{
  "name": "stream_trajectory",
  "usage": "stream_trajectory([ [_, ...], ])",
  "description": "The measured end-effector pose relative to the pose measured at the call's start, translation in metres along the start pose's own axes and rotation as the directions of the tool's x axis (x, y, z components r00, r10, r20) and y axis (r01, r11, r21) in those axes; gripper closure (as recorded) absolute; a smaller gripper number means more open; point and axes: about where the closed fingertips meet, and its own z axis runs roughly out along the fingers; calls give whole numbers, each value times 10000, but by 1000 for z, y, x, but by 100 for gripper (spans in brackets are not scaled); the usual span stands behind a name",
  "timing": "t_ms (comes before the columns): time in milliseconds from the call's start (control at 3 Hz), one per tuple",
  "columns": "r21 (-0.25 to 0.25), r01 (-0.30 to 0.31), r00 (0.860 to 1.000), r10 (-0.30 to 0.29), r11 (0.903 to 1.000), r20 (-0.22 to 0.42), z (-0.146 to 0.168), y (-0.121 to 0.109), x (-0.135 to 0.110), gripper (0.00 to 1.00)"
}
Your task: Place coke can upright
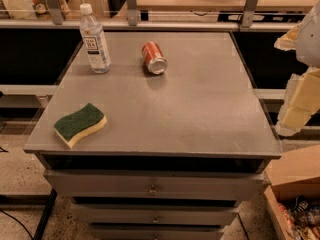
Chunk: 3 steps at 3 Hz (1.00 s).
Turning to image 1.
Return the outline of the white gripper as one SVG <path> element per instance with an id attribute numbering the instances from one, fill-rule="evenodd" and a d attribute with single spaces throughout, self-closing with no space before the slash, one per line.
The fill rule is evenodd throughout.
<path id="1" fill-rule="evenodd" d="M 301 76 L 290 77 L 277 117 L 276 132 L 293 136 L 320 110 L 320 1 L 301 24 L 279 37 L 274 47 L 283 51 L 296 49 L 297 60 L 309 66 Z"/>

